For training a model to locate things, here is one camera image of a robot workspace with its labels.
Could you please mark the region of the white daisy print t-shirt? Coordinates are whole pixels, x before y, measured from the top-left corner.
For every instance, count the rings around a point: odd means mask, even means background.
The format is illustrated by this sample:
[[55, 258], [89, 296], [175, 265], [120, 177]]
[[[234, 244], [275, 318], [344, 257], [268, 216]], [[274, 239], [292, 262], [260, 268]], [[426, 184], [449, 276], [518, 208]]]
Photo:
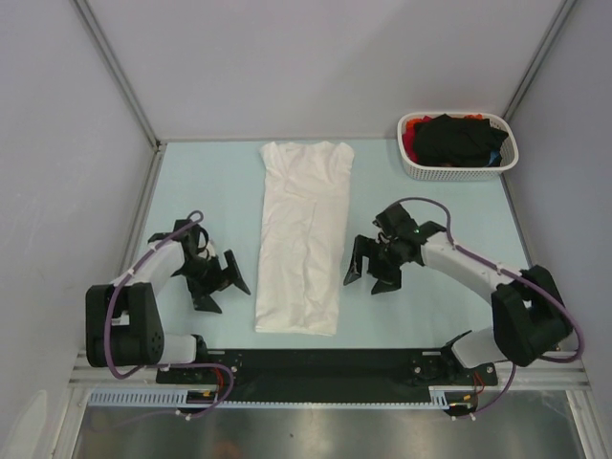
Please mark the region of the white daisy print t-shirt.
[[332, 336], [355, 152], [347, 143], [269, 142], [254, 327]]

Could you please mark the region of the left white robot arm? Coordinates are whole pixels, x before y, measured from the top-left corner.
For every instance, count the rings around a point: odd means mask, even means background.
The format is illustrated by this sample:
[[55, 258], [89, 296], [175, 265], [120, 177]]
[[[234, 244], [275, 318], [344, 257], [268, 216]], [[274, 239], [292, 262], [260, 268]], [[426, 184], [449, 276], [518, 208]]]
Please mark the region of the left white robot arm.
[[189, 381], [204, 380], [211, 370], [204, 339], [164, 331], [157, 297], [167, 281], [186, 281], [197, 312], [220, 314], [212, 297], [228, 287], [251, 293], [231, 250], [218, 254], [202, 227], [204, 213], [192, 211], [178, 219], [173, 231], [158, 232], [147, 241], [144, 255], [113, 281], [94, 285], [85, 296], [86, 358], [93, 367], [106, 367], [117, 379], [133, 372], [132, 365], [177, 367]]

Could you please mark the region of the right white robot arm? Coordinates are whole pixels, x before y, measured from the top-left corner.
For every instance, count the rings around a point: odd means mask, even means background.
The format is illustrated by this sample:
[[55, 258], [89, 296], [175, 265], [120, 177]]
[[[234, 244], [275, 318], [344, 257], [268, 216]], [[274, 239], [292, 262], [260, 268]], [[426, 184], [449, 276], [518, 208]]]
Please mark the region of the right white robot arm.
[[396, 202], [373, 222], [379, 233], [357, 235], [345, 284], [368, 273], [376, 282], [372, 294], [402, 287], [402, 267], [415, 263], [457, 281], [492, 308], [492, 326], [468, 331], [448, 343], [441, 359], [443, 376], [464, 383], [484, 363], [509, 361], [527, 367], [578, 329], [562, 303], [551, 273], [539, 266], [513, 270], [459, 244], [449, 223], [417, 223]]

